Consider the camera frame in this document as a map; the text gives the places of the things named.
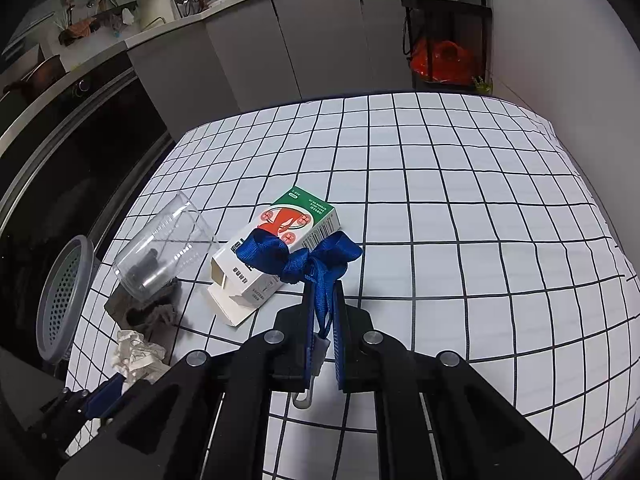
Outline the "white paper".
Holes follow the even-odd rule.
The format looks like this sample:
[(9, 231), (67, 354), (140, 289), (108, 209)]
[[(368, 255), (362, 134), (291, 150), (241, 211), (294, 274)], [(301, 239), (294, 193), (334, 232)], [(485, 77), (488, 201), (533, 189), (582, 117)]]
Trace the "white paper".
[(170, 369), (164, 362), (166, 350), (159, 344), (146, 341), (142, 333), (119, 330), (116, 341), (110, 364), (124, 378), (124, 389), (132, 387), (139, 380), (152, 384)]

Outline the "white red green carton box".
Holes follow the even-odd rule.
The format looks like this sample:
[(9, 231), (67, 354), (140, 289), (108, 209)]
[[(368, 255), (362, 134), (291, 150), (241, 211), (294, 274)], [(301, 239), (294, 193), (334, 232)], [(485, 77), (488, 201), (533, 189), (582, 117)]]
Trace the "white red green carton box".
[(222, 322), (241, 325), (282, 285), (302, 279), (303, 255), (341, 227), (335, 207), (293, 186), (236, 232), (210, 259), (207, 295)]

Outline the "grey kitchen cabinets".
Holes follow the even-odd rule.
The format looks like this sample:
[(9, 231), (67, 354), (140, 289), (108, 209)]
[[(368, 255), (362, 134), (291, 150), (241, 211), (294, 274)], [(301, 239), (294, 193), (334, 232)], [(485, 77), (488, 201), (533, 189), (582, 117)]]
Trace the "grey kitchen cabinets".
[(316, 99), (408, 91), (400, 0), (216, 0), (127, 40), (174, 138), (214, 120)]

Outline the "dark grey cloth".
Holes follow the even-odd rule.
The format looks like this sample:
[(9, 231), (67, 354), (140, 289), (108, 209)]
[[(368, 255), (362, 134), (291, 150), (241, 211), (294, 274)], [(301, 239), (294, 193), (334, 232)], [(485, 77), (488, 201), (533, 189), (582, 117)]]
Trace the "dark grey cloth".
[(175, 300), (180, 296), (180, 289), (178, 278), (173, 278), (149, 299), (137, 300), (118, 285), (104, 309), (121, 330), (133, 330), (149, 340), (157, 326), (175, 322)]

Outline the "grey perforated waste basket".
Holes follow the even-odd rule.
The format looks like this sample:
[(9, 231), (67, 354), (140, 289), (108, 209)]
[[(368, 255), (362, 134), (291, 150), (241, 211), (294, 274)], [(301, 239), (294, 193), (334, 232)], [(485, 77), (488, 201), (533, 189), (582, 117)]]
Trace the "grey perforated waste basket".
[(68, 358), (99, 266), (91, 240), (83, 235), (72, 238), (55, 258), (37, 312), (36, 343), (44, 362), (55, 365)]

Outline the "white black grid tablecloth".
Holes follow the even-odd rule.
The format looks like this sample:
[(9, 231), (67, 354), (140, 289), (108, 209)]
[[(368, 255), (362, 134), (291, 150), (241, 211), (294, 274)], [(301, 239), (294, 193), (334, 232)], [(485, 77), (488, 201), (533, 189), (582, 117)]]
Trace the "white black grid tablecloth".
[(639, 422), (638, 269), (550, 122), (480, 96), (355, 96), (188, 131), (102, 259), (66, 385), (111, 377), (114, 258), (174, 196), (224, 242), (294, 186), (361, 245), (343, 284), (376, 328), (458, 352), (584, 478), (604, 475)]

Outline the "black built-in oven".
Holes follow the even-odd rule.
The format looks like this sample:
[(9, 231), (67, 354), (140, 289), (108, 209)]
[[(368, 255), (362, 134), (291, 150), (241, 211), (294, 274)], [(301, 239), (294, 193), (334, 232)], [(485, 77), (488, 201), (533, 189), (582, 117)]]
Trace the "black built-in oven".
[(127, 52), (100, 54), (44, 92), (1, 137), (1, 347), (40, 366), (39, 298), (76, 235), (100, 255), (172, 147)]

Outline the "red plastic bag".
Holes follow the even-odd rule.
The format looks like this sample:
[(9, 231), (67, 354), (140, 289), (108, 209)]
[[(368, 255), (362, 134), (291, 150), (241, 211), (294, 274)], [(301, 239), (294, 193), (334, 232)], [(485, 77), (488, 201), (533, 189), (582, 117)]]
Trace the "red plastic bag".
[(421, 38), (413, 49), (410, 70), (425, 81), (440, 84), (470, 86), (476, 72), (474, 55), (449, 40), (432, 41)]

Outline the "black metal shelf rack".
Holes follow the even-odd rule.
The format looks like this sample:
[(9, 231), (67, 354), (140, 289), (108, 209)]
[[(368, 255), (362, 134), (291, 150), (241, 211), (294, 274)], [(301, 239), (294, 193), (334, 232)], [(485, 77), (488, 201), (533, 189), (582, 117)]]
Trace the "black metal shelf rack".
[(400, 0), (405, 11), (402, 32), (402, 53), (408, 69), (410, 56), (421, 38), (432, 41), (449, 40), (474, 55), (476, 72), (470, 86), (440, 84), (425, 81), (410, 70), (411, 83), (416, 90), (489, 93), (492, 10), (489, 0)]

